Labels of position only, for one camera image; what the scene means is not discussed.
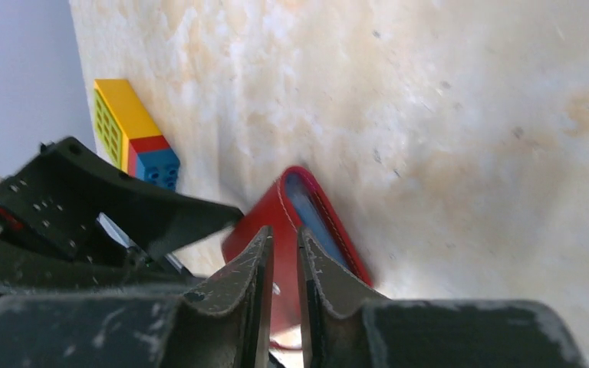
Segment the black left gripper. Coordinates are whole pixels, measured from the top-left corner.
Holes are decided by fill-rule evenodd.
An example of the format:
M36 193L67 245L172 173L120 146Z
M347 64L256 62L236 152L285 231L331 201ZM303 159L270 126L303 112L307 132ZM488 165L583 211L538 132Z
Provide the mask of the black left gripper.
M198 278L167 255L241 218L129 176L69 136L0 181L0 297L184 294Z

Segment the red leather card holder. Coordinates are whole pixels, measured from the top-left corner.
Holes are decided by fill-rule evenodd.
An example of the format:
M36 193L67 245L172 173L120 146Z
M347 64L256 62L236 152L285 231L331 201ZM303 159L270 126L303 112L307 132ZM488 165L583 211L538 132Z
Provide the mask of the red leather card holder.
M370 272L329 198L303 166L288 167L222 241L225 262L237 257L264 226L270 226L273 234L272 336L301 323L297 277L301 226L311 230L321 247L343 268L373 286Z

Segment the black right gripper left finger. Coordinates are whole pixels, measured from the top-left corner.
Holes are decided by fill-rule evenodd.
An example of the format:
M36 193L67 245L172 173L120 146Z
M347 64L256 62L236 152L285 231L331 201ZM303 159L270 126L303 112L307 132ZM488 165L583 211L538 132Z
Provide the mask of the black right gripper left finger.
M0 367L265 367L273 237L196 285L0 241Z

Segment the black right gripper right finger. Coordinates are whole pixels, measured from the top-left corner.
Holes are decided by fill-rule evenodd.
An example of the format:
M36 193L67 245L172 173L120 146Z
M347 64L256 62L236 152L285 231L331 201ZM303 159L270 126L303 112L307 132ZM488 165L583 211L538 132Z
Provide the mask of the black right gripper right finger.
M566 323L529 300L394 300L298 231L307 367L584 367Z

